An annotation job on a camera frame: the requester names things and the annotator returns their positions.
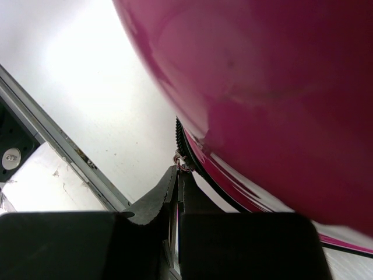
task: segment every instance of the pink object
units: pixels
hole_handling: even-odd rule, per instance
[[[252,208],[212,155],[289,208],[373,236],[372,1],[114,2],[221,188]]]

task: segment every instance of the metal washer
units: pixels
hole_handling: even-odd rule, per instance
[[[7,150],[2,156],[2,166],[6,170],[12,170],[19,166],[21,162],[21,152],[17,148]]]

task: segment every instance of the white table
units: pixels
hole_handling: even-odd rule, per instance
[[[172,164],[175,115],[108,0],[0,1],[0,64],[130,201]],[[373,260],[327,250],[335,279]]]

